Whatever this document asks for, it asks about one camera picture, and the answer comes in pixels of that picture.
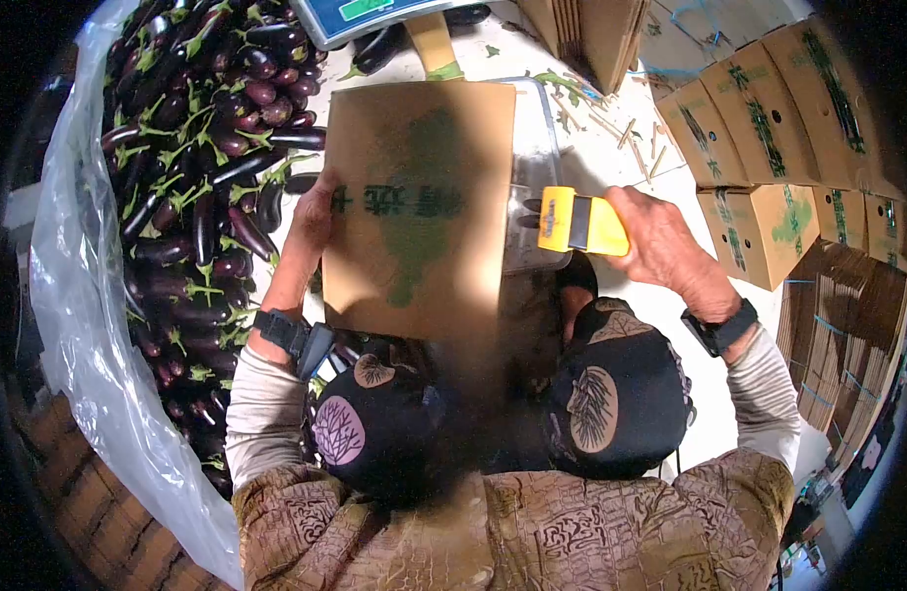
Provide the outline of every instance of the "hand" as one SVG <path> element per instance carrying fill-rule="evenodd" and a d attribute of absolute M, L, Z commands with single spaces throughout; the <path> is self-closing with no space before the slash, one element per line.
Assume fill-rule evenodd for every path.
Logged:
<path fill-rule="evenodd" d="M 293 211 L 293 224 L 286 236 L 284 251 L 293 251 L 309 258 L 322 254 L 331 236 L 331 200 L 338 183 L 335 172 L 326 168 L 312 188 L 299 198 Z"/>
<path fill-rule="evenodd" d="M 605 199 L 627 232 L 630 250 L 608 256 L 608 264 L 631 281 L 675 291 L 704 323 L 721 323 L 739 308 L 739 294 L 729 278 L 690 232 L 680 209 L 632 186 L 612 186 Z"/>

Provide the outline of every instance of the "person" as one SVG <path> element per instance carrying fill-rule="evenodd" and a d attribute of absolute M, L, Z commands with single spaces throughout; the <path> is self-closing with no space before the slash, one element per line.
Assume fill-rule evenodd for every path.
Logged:
<path fill-rule="evenodd" d="M 336 184 L 324 171 L 297 202 L 262 309 L 300 317 Z M 610 265 L 674 291 L 701 323 L 737 315 L 743 301 L 677 207 L 633 187 L 605 198 L 630 239 Z M 666 338 L 596 297 L 581 258 L 559 276 L 566 348 L 537 409 L 548 462 L 518 463 L 534 471 L 440 478 L 467 445 L 460 413 L 378 341 L 320 396 L 312 432 L 326 469 L 308 465 L 306 386 L 254 332 L 226 438 L 246 588 L 767 588 L 800 438 L 774 339 L 754 322 L 722 350 L 738 447 L 672 485 L 640 478 L 682 439 L 688 383 Z"/>

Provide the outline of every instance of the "pile of eggplants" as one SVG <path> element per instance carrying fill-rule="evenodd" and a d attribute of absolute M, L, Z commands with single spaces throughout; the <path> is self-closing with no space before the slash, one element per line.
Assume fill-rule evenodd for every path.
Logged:
<path fill-rule="evenodd" d="M 326 56 L 279 0 L 143 0 L 107 56 L 101 145 L 132 340 L 226 498 L 226 407 L 255 311 L 252 257 L 276 264 L 269 235 L 289 168 L 325 149 L 306 108 Z"/>

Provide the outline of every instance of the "person's right hand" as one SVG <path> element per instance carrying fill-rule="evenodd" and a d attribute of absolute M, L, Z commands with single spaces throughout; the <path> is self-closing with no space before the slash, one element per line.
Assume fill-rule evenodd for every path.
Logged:
<path fill-rule="evenodd" d="M 605 199 L 627 232 L 630 250 L 608 256 L 608 264 L 631 281 L 679 294 L 700 321 L 720 323 L 735 313 L 739 295 L 725 272 L 696 243 L 680 209 L 632 186 L 612 186 Z"/>

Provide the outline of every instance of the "person's left hand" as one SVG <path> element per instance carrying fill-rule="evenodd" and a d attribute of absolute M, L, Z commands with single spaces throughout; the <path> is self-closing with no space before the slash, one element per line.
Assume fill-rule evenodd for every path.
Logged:
<path fill-rule="evenodd" d="M 299 198 L 293 212 L 293 224 L 286 237 L 285 250 L 291 247 L 299 254 L 322 254 L 331 236 L 331 200 L 338 183 L 335 171 L 326 168 L 312 188 Z"/>

